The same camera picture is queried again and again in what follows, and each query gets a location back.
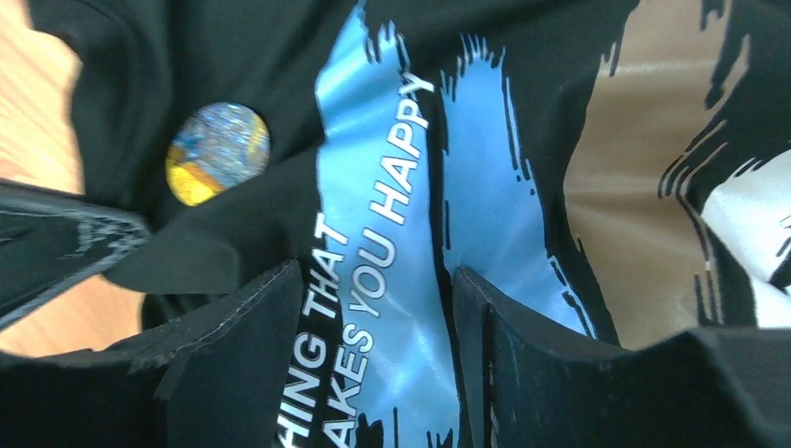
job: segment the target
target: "wooden floor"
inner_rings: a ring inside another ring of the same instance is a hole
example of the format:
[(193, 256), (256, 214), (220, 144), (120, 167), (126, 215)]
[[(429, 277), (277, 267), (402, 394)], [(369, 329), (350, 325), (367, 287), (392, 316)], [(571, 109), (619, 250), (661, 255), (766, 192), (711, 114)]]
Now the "wooden floor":
[[(31, 31), (23, 0), (0, 0), (0, 177), (80, 191), (67, 123), (79, 65), (57, 39)], [(0, 287), (2, 287), (0, 266)], [(3, 333), (0, 349), (44, 356), (101, 349), (138, 331), (140, 296), (93, 278)]]

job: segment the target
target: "yellow sticker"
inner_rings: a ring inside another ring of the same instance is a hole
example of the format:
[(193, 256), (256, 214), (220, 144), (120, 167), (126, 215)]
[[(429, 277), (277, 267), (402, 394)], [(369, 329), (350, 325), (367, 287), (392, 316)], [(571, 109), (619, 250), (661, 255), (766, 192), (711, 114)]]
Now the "yellow sticker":
[(195, 206), (260, 175), (270, 159), (270, 133), (251, 109), (232, 103), (201, 108), (171, 143), (165, 173), (173, 195)]

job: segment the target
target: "beige paint stroke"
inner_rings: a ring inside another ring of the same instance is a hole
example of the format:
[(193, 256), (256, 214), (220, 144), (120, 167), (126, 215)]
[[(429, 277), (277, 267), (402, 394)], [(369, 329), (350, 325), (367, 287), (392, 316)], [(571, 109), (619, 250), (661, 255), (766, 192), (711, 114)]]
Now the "beige paint stroke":
[(697, 326), (694, 275), (715, 269), (687, 213), (676, 199), (659, 199), (657, 187), (746, 71), (747, 41), (726, 98), (706, 110), (730, 11), (728, 2), (702, 32), (700, 1), (643, 0), (627, 21), (613, 77), (603, 59), (566, 174), (572, 233), (629, 348)]

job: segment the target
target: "wooden table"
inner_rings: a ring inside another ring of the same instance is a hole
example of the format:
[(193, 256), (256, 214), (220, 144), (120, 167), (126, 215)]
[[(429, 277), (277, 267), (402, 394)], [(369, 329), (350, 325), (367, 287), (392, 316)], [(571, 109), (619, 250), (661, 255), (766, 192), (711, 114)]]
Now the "wooden table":
[[(0, 177), (79, 192), (67, 121), (79, 63), (59, 40), (29, 26), (23, 0), (0, 0)], [(2, 279), (0, 266), (0, 287)], [(139, 331), (140, 300), (92, 278), (0, 333), (0, 349), (44, 356), (105, 348)]]

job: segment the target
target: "circular label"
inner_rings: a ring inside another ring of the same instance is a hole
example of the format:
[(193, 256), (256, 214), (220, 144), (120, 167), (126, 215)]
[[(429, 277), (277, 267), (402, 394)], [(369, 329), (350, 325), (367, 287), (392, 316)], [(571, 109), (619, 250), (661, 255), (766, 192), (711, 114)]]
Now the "circular label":
[(270, 133), (251, 109), (215, 103), (198, 110), (171, 143), (165, 173), (173, 195), (194, 206), (261, 174)]

